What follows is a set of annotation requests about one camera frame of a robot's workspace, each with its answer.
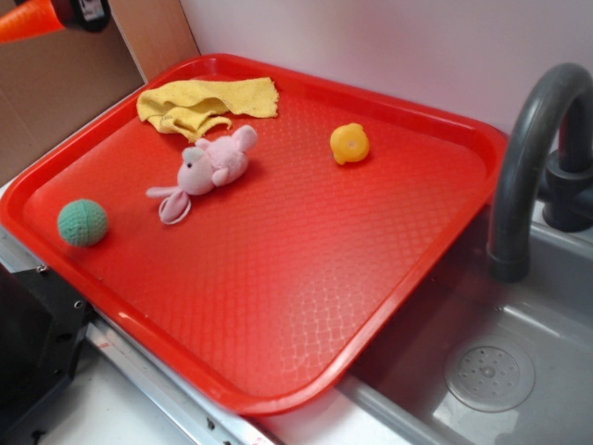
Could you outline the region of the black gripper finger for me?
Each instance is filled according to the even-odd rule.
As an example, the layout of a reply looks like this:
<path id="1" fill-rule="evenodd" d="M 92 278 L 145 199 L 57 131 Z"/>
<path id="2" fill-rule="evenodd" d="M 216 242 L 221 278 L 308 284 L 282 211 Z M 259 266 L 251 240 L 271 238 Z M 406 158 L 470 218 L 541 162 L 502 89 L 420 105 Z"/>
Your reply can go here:
<path id="1" fill-rule="evenodd" d="M 55 11 L 67 29 L 102 32 L 110 23 L 107 0 L 56 0 Z"/>

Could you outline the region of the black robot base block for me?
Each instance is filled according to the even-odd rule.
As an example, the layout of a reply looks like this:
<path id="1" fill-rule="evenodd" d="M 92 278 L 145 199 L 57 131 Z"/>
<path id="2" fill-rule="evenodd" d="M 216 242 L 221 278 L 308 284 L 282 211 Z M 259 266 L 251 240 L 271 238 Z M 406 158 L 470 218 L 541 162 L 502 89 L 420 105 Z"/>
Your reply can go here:
<path id="1" fill-rule="evenodd" d="M 90 311 L 53 270 L 1 269 L 1 439 L 71 383 Z"/>

